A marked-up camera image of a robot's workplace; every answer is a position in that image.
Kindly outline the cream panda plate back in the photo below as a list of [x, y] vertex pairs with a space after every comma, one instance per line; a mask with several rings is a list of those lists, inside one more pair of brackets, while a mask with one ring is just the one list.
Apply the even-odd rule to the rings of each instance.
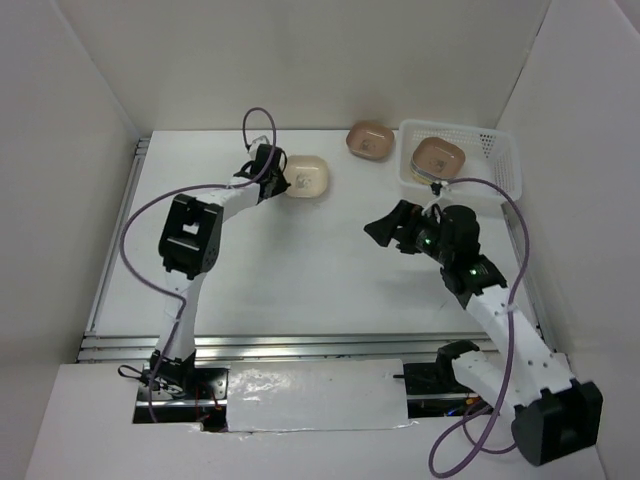
[[328, 164], [315, 155], [290, 156], [284, 176], [289, 184], [285, 194], [291, 198], [319, 198], [329, 185]]

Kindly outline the brown panda plate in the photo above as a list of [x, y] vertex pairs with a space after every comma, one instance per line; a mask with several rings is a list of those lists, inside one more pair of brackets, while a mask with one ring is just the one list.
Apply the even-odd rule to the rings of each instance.
[[462, 169], [466, 154], [453, 143], [439, 137], [428, 137], [416, 147], [411, 160], [437, 177], [438, 181], [450, 180]]
[[390, 128], [367, 120], [356, 122], [346, 137], [346, 145], [351, 154], [371, 161], [387, 158], [394, 141], [395, 134]]

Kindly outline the brown panda plate back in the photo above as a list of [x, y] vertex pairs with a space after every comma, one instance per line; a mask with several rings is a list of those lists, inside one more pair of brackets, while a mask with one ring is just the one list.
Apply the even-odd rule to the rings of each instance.
[[351, 154], [371, 161], [387, 158], [394, 141], [395, 134], [390, 128], [367, 120], [356, 122], [346, 137], [346, 145]]

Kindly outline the purple panda plate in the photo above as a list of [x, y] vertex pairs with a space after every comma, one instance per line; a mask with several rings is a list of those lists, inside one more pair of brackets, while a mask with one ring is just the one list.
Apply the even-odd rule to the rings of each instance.
[[430, 185], [436, 181], [438, 178], [429, 173], [428, 171], [422, 169], [419, 165], [417, 165], [413, 160], [409, 163], [409, 169], [412, 178], [420, 184]]

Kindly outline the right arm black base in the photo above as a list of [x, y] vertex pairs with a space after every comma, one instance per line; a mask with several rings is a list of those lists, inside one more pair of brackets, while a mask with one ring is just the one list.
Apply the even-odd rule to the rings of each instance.
[[484, 400], [454, 378], [452, 369], [462, 354], [479, 351], [475, 343], [460, 340], [439, 348], [432, 362], [405, 363], [393, 378], [404, 383], [408, 417], [458, 417], [468, 409], [475, 413], [486, 407]]

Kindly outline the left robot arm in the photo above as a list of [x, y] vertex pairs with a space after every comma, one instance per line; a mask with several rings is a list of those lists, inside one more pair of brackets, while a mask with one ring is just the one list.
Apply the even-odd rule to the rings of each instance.
[[205, 277], [221, 251], [223, 224], [284, 193], [289, 187], [284, 176], [286, 163], [281, 148], [262, 143], [227, 187], [197, 196], [181, 193], [172, 200], [159, 241], [171, 293], [165, 300], [163, 316], [170, 323], [170, 331], [158, 339], [150, 369], [176, 399], [189, 397], [197, 387], [195, 320]]

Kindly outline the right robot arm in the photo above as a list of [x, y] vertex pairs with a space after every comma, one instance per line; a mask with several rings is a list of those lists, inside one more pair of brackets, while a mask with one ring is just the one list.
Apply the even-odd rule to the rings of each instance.
[[477, 393], [510, 427], [515, 447], [541, 466], [594, 446], [603, 396], [580, 382], [514, 304], [511, 287], [481, 252], [475, 212], [462, 205], [424, 210], [400, 201], [365, 232], [380, 246], [394, 243], [403, 254], [426, 254], [440, 266], [444, 285], [489, 336], [505, 360], [494, 366], [475, 343], [441, 347], [435, 378], [450, 392]]

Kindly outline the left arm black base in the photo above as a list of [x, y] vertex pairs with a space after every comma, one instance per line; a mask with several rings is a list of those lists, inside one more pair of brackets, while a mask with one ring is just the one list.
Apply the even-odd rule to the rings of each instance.
[[152, 390], [148, 386], [150, 369], [140, 370], [121, 365], [117, 373], [121, 378], [135, 381], [138, 385], [134, 424], [195, 423], [207, 432], [228, 430], [228, 369], [196, 369], [195, 379], [186, 386], [156, 378]]

